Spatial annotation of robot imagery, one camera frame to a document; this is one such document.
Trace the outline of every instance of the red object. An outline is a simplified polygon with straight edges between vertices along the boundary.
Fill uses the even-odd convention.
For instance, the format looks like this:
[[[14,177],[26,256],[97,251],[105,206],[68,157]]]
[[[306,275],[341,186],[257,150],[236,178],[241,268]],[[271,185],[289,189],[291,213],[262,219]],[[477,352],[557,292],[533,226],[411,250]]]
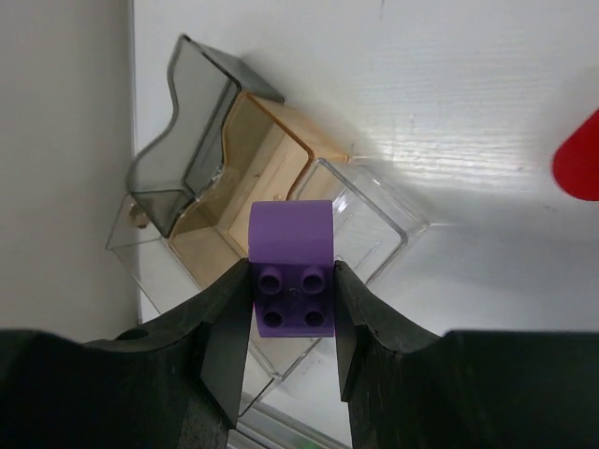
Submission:
[[[569,195],[599,201],[599,109],[556,151],[553,177]]]

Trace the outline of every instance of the purple lego duplo brick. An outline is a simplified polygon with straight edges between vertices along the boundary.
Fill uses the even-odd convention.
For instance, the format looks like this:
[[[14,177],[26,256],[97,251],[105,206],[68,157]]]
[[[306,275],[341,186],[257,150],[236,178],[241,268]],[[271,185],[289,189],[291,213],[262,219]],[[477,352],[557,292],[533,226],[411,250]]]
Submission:
[[[254,203],[248,243],[260,336],[333,337],[331,201]]]

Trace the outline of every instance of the gray wall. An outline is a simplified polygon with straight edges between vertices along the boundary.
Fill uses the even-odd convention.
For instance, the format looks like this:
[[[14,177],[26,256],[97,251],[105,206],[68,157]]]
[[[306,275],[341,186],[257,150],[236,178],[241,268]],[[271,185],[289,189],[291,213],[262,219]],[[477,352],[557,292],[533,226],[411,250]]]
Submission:
[[[92,340],[136,322],[104,251],[131,158],[127,3],[0,1],[0,327]]]

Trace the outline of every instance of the white table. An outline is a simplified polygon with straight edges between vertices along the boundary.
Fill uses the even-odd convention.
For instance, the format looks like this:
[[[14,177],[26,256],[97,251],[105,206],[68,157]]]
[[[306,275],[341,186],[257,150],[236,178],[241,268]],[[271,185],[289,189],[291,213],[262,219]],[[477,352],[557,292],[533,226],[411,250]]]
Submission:
[[[377,287],[408,317],[437,332],[596,328],[599,207],[549,167],[599,107],[598,17],[595,0],[137,1],[136,148],[168,122],[166,66],[186,33],[384,160],[374,169],[437,225]],[[334,360],[328,341],[266,401],[349,443]]]

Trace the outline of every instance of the purple toy brick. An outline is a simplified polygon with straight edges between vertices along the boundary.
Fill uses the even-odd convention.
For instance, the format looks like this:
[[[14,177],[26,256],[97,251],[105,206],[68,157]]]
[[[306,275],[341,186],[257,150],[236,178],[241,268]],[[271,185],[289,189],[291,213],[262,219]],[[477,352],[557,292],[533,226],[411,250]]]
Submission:
[[[249,229],[261,337],[333,337],[333,211],[322,201],[260,201]]]

